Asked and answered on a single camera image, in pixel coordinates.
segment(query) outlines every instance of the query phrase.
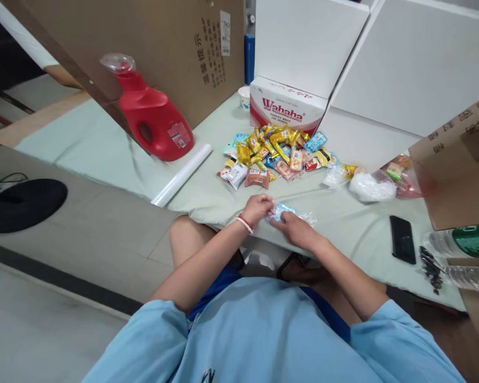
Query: red detergent bottle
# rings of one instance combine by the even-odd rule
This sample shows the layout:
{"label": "red detergent bottle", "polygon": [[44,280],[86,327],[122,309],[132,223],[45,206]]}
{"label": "red detergent bottle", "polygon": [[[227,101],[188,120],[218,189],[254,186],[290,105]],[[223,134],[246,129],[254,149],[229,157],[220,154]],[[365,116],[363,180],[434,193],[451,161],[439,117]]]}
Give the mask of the red detergent bottle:
{"label": "red detergent bottle", "polygon": [[100,62],[121,84],[119,107],[138,143],[164,161],[174,161],[188,153],[193,147],[190,125],[165,93],[147,86],[133,57],[107,53]]}

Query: leg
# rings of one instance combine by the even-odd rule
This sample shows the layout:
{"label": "leg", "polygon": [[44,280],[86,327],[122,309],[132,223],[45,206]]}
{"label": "leg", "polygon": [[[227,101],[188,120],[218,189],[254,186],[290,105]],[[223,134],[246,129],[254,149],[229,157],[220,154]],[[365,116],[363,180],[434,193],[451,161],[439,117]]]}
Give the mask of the leg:
{"label": "leg", "polygon": [[176,218],[169,230],[174,268],[202,249],[216,234],[209,226],[196,223],[187,215]]}
{"label": "leg", "polygon": [[[293,260],[282,270],[282,275],[286,280],[310,286],[333,307],[348,326],[362,322],[342,293],[340,286],[325,268],[306,269],[299,260]],[[385,284],[377,282],[377,285],[380,291],[386,291]]]}

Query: foot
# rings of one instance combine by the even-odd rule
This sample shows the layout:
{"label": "foot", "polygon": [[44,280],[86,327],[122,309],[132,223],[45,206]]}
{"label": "foot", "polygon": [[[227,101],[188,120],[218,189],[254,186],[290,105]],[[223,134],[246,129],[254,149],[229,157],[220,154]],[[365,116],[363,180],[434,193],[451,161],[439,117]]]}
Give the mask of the foot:
{"label": "foot", "polygon": [[314,285],[325,276],[325,268],[306,269],[298,259],[291,260],[282,270],[282,278],[306,285]]}

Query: wahaha box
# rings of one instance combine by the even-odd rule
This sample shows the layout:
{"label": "wahaha box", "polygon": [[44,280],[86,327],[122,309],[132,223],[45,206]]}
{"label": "wahaha box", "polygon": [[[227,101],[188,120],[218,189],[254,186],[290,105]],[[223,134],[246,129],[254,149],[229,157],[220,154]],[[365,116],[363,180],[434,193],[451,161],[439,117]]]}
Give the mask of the wahaha box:
{"label": "wahaha box", "polygon": [[288,125],[313,135],[327,100],[257,76],[250,84],[250,125]]}

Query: person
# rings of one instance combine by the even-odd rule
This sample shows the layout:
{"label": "person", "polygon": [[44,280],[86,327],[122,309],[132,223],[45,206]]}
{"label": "person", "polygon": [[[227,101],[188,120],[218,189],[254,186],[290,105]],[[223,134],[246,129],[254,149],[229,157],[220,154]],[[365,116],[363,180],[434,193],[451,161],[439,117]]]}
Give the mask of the person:
{"label": "person", "polygon": [[0,24],[27,52],[30,58],[60,85],[83,89],[80,83],[32,36],[1,2]]}
{"label": "person", "polygon": [[[250,197],[241,218],[215,233],[179,217],[170,229],[175,270],[106,348],[84,382],[464,382],[432,335],[353,262],[291,212],[270,223],[312,253],[361,323],[351,340],[321,304],[275,278],[242,278],[233,255],[273,199]],[[316,282],[324,269],[282,270]]]}

